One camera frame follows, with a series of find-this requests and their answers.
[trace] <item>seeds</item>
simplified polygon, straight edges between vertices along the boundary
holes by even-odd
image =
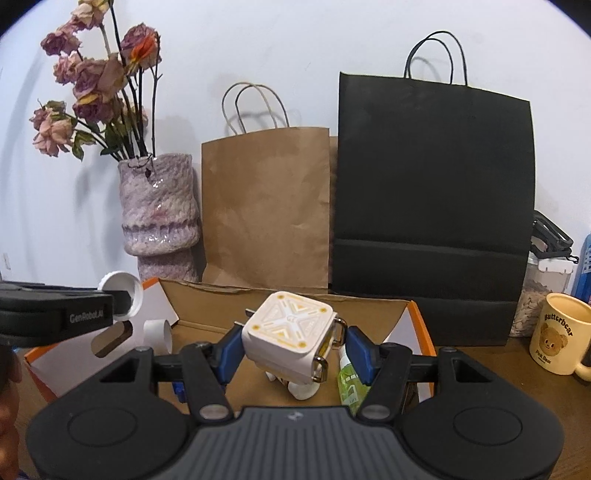
[[[531,279],[525,281],[515,311],[510,336],[531,337],[533,335],[540,318],[544,299],[548,293],[551,293],[551,290],[541,283]]]

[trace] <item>black strap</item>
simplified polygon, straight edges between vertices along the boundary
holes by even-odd
[[[418,49],[421,47],[421,45],[423,45],[423,43],[425,43],[425,42],[426,42],[428,39],[430,39],[430,38],[431,38],[433,35],[437,35],[437,34],[440,34],[440,33],[445,33],[445,34],[447,34],[447,35],[451,36],[451,38],[453,38],[453,39],[456,41],[456,43],[457,43],[457,46],[460,48],[460,54],[462,55],[462,67],[463,67],[463,71],[464,71],[464,85],[465,85],[465,86],[468,86],[468,68],[467,68],[467,65],[466,65],[466,56],[464,55],[464,49],[462,48],[462,44],[461,44],[461,43],[460,43],[460,41],[457,39],[457,37],[456,37],[456,36],[455,36],[453,33],[449,32],[449,31],[447,31],[447,30],[437,30],[437,31],[435,31],[435,32],[431,33],[430,35],[428,35],[426,38],[424,38],[423,40],[421,40],[419,43],[417,43],[417,44],[414,46],[414,48],[411,50],[411,53],[410,53],[410,54],[409,54],[409,56],[408,56],[408,59],[407,59],[407,66],[405,66],[405,71],[406,71],[406,69],[408,69],[408,77],[409,77],[409,78],[412,78],[412,77],[410,76],[410,67],[409,67],[409,65],[410,65],[410,62],[411,62],[411,61],[412,61],[412,59],[413,59],[413,56],[414,56],[414,55],[415,55],[415,53],[417,52],[417,50],[418,50]]]
[[[451,85],[453,83],[453,58],[452,58],[452,52],[449,51],[449,48],[447,48],[447,45],[445,45],[445,42],[442,42],[438,38],[425,38],[425,39],[421,40],[419,43],[417,43],[413,47],[413,49],[410,51],[410,54],[408,54],[407,63],[404,66],[404,78],[407,78],[407,75],[408,75],[408,78],[409,79],[411,79],[411,80],[413,79],[413,77],[411,76],[411,73],[410,73],[410,64],[413,61],[413,57],[415,56],[415,53],[417,52],[417,50],[421,47],[421,45],[423,45],[428,40],[438,41],[441,45],[443,45],[443,48],[446,49],[447,56],[449,56],[449,62],[452,65],[452,70],[451,70],[450,75],[449,75],[449,83]]]

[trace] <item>human hand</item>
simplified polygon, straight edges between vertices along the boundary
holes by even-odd
[[[17,383],[22,380],[21,364],[16,355],[8,369],[8,382],[0,393],[0,478],[18,476],[18,433],[14,426],[18,413]]]

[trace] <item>paper bag handle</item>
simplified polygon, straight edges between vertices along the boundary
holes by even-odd
[[[274,90],[270,89],[267,85],[262,85],[262,84],[257,84],[257,85],[247,85],[245,86],[242,90],[240,90],[240,92],[238,92],[238,95],[236,95],[236,100],[234,101],[234,107],[236,108],[236,114],[238,115],[238,121],[240,122],[240,126],[242,127],[242,132],[246,133],[246,128],[244,127],[244,122],[242,121],[242,116],[240,115],[240,109],[238,108],[238,99],[240,98],[240,95],[242,94],[242,92],[244,90],[248,90],[249,88],[254,87],[257,90],[259,90],[259,93],[261,94],[261,96],[263,97],[263,99],[265,100],[265,103],[267,104],[267,109],[269,110],[269,115],[271,116],[271,120],[273,120],[273,125],[275,125],[275,128],[279,128],[279,126],[277,125],[277,120],[275,120],[275,117],[273,116],[273,112],[271,112],[271,107],[269,106],[269,102],[267,101],[267,97],[265,97],[265,95],[261,92],[260,88],[265,88],[267,90],[269,90],[277,99],[277,101],[279,102],[279,105],[281,105],[281,110],[283,110],[283,116],[285,117],[285,125],[287,127],[290,126],[290,120],[289,118],[287,118],[287,111],[285,110],[285,105],[283,105],[283,102],[281,101],[281,98],[279,98],[279,95],[277,95],[275,93]]]
[[[417,53],[417,50],[418,50],[419,48],[421,48],[421,46],[422,46],[422,45],[423,45],[423,44],[424,44],[426,41],[429,41],[429,40],[433,40],[433,41],[437,41],[437,42],[439,42],[441,45],[443,45],[443,48],[445,48],[445,49],[446,49],[446,51],[447,51],[447,56],[449,57],[449,63],[450,63],[450,64],[451,64],[451,66],[452,66],[452,68],[451,68],[451,72],[450,72],[450,74],[449,74],[449,84],[451,85],[451,84],[453,83],[453,57],[452,57],[452,52],[450,52],[450,51],[449,51],[449,48],[447,48],[447,45],[445,44],[445,42],[443,42],[443,41],[439,40],[438,38],[425,38],[425,39],[421,40],[419,43],[417,43],[417,44],[416,44],[416,45],[413,47],[413,49],[412,49],[412,50],[410,51],[410,53],[408,54],[407,62],[406,62],[406,65],[404,66],[404,78],[406,78],[406,77],[407,77],[407,75],[408,75],[408,78],[409,78],[409,79],[411,79],[411,80],[413,79],[413,77],[412,77],[412,75],[411,75],[411,72],[410,72],[410,64],[412,63],[412,61],[413,61],[413,58],[414,58],[415,54]]]
[[[462,48],[462,44],[457,39],[457,37],[453,33],[451,33],[450,31],[447,31],[447,30],[437,30],[437,31],[429,34],[426,38],[424,38],[423,40],[421,40],[419,43],[417,43],[413,47],[413,49],[411,50],[411,53],[408,55],[407,63],[405,65],[405,67],[404,67],[404,74],[405,74],[404,77],[406,78],[406,72],[408,71],[408,78],[412,79],[411,74],[410,74],[410,62],[412,61],[413,56],[415,55],[415,53],[417,52],[417,50],[421,47],[421,45],[423,45],[427,40],[431,40],[432,37],[433,37],[433,35],[437,35],[437,34],[440,34],[440,33],[445,33],[445,34],[449,35],[451,38],[453,38],[456,41],[457,46],[460,48],[460,55],[462,55],[462,67],[463,67],[463,71],[464,71],[464,85],[465,86],[468,86],[468,67],[466,65],[466,56],[464,55],[464,49]],[[449,49],[447,48],[447,45],[444,44],[444,46],[445,46],[445,48],[447,50],[447,53],[449,55],[451,55],[450,52],[449,52]]]
[[[224,117],[224,119],[226,120],[227,125],[230,127],[230,129],[232,130],[232,132],[234,133],[234,135],[238,135],[237,130],[233,127],[230,119],[228,118],[228,115],[226,113],[226,97],[228,96],[228,94],[230,93],[230,91],[234,88],[237,87],[239,85],[246,85],[242,90],[240,90],[240,92],[238,92],[238,95],[236,96],[236,101],[234,102],[234,105],[236,107],[236,114],[238,116],[238,120],[240,122],[240,126],[242,129],[242,133],[246,133],[246,128],[244,126],[244,122],[242,121],[242,117],[240,115],[240,110],[238,108],[238,98],[240,97],[241,93],[249,88],[255,88],[257,92],[259,92],[259,94],[261,95],[263,101],[265,102],[265,105],[267,106],[267,111],[269,112],[269,115],[271,116],[271,119],[273,120],[273,124],[275,125],[275,128],[279,128],[279,126],[277,125],[277,120],[275,120],[275,118],[273,117],[273,113],[271,110],[271,105],[269,104],[269,101],[267,100],[267,97],[265,96],[265,94],[262,92],[261,88],[265,88],[267,90],[269,90],[273,95],[275,95],[275,98],[277,98],[277,101],[279,101],[279,104],[281,105],[281,108],[283,109],[283,113],[285,115],[285,124],[289,127],[289,119],[287,118],[287,112],[285,110],[285,106],[283,105],[283,102],[281,101],[281,99],[279,98],[279,96],[272,90],[270,89],[268,86],[266,85],[262,85],[262,84],[254,84],[251,82],[236,82],[234,85],[232,85],[228,90],[226,90],[226,93],[224,93],[223,97],[222,97],[222,115]]]
[[[251,82],[236,82],[234,85],[232,85],[228,90],[226,90],[226,93],[223,94],[222,97],[222,115],[224,117],[224,119],[226,120],[227,125],[230,127],[230,129],[232,130],[232,132],[234,132],[234,135],[238,135],[238,132],[236,131],[236,129],[232,126],[232,123],[230,121],[230,119],[228,118],[228,115],[226,113],[226,97],[228,96],[228,93],[230,93],[230,91],[234,88],[237,87],[238,85],[247,85],[247,86],[252,86],[254,88],[256,88],[256,90],[261,94],[263,101],[265,102],[265,105],[267,106],[267,109],[269,110],[269,113],[271,113],[271,105],[269,105],[269,101],[267,100],[267,97],[265,97],[264,93],[262,92],[262,90],[259,88],[258,85],[255,85],[254,83]]]

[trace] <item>white cap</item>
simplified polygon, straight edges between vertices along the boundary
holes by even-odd
[[[347,350],[345,349],[345,345],[339,348],[339,358],[340,358],[340,369],[342,370],[347,365],[350,365],[351,360],[347,356]]]

